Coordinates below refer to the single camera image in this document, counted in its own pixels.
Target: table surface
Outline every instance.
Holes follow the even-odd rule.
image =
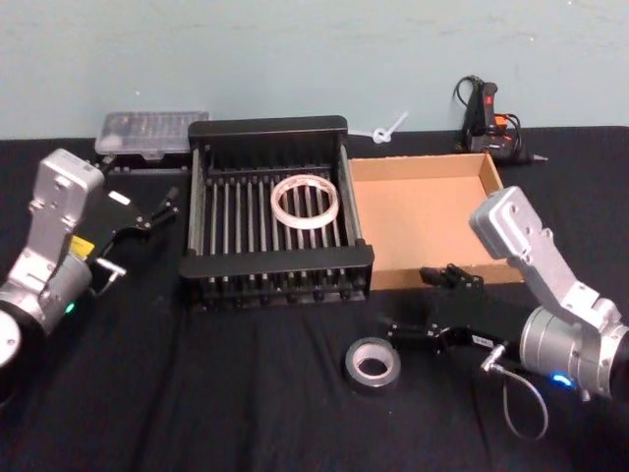
[[[629,128],[534,129],[527,146],[550,161],[500,170],[520,185],[578,277],[629,311]],[[452,133],[401,133],[389,145],[351,139],[350,155],[447,153]],[[29,229],[37,163],[55,148],[80,156],[91,140],[0,142],[0,273]],[[182,173],[110,179],[150,209]],[[380,316],[409,317],[420,291],[368,303],[191,315],[176,303],[185,221],[119,257],[129,275],[97,303],[82,301],[50,339],[29,387],[0,411],[0,470],[484,471],[629,470],[629,410],[536,381],[550,414],[540,442],[515,438],[501,382],[478,373],[483,353],[403,353],[383,397],[341,376],[349,345]],[[533,304],[522,285],[492,287]],[[515,421],[540,413],[514,391]]]

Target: light blue wall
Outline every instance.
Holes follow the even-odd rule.
[[[450,129],[469,73],[525,126],[626,125],[629,1],[0,2],[1,138],[95,136],[124,109]]]

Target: dish rack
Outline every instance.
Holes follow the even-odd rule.
[[[198,121],[188,137],[192,188],[180,275],[192,304],[242,308],[369,296],[373,250],[361,235],[343,117]],[[324,228],[297,230],[273,216],[274,186],[295,174],[336,187],[339,212]],[[282,203],[312,216],[329,199],[301,187]]]

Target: duct tape roll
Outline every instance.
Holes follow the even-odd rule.
[[[356,391],[382,393],[395,387],[401,370],[400,356],[388,341],[365,337],[345,354],[345,374]]]

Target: cardboard box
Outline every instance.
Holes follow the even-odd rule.
[[[422,287],[422,266],[456,264],[486,283],[520,282],[472,229],[472,212],[502,188],[485,154],[351,159],[363,237],[373,245],[372,290]]]

